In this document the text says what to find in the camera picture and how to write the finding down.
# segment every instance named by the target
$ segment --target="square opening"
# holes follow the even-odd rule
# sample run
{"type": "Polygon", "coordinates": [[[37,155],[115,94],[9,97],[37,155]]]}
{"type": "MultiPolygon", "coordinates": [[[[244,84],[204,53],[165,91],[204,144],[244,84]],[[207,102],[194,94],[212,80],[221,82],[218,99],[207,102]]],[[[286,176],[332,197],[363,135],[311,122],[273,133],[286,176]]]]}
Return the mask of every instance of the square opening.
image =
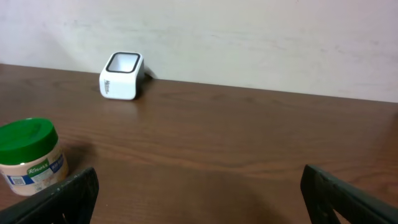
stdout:
{"type": "Polygon", "coordinates": [[[119,52],[112,56],[106,70],[108,72],[131,73],[136,69],[139,54],[119,52]]]}

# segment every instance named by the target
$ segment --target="black object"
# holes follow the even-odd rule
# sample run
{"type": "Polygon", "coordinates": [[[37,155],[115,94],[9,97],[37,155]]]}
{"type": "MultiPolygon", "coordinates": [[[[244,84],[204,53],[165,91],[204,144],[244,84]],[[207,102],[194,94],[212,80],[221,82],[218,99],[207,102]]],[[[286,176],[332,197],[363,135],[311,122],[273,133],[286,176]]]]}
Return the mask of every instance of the black object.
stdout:
{"type": "Polygon", "coordinates": [[[315,166],[305,166],[300,185],[313,224],[340,223],[333,210],[350,223],[398,223],[396,208],[315,166]]]}
{"type": "Polygon", "coordinates": [[[0,212],[0,224],[89,224],[98,195],[94,168],[71,175],[0,212]]]}

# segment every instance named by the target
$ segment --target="logo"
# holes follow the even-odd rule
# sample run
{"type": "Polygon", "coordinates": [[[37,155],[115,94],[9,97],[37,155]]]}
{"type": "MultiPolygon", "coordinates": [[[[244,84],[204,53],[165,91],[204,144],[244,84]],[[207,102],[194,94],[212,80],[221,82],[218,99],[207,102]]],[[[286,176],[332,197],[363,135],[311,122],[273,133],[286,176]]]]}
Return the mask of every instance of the logo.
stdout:
{"type": "Polygon", "coordinates": [[[104,80],[105,81],[105,93],[108,94],[109,93],[109,85],[111,84],[111,82],[109,80],[104,80]]]}
{"type": "Polygon", "coordinates": [[[37,174],[41,174],[44,171],[46,171],[50,166],[49,160],[46,159],[40,164],[37,164],[36,166],[32,166],[30,169],[27,170],[27,175],[29,177],[34,177],[37,174]]]}

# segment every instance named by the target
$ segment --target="green jar lid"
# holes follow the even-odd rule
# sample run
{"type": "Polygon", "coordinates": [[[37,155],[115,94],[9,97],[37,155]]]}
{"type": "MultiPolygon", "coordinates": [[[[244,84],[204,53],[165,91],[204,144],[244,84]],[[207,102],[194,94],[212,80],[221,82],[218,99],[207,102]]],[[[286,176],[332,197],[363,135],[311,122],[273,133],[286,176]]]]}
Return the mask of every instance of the green jar lid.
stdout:
{"type": "Polygon", "coordinates": [[[58,142],[51,121],[28,118],[0,127],[0,164],[19,165],[49,153],[58,142]]]}

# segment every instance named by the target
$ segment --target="green label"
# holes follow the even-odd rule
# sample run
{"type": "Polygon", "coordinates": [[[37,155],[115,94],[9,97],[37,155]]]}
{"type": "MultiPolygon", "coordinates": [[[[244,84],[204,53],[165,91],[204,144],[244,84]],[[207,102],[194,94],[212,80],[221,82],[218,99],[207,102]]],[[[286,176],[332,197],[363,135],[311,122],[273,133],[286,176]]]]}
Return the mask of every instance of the green label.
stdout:
{"type": "Polygon", "coordinates": [[[37,164],[37,165],[34,165],[34,166],[32,166],[30,169],[28,169],[28,170],[27,170],[27,175],[28,175],[29,177],[34,177],[34,176],[36,176],[37,174],[43,173],[43,172],[46,171],[49,167],[50,167],[49,160],[46,159],[46,160],[44,160],[43,162],[41,162],[41,163],[39,163],[39,164],[37,164]]]}

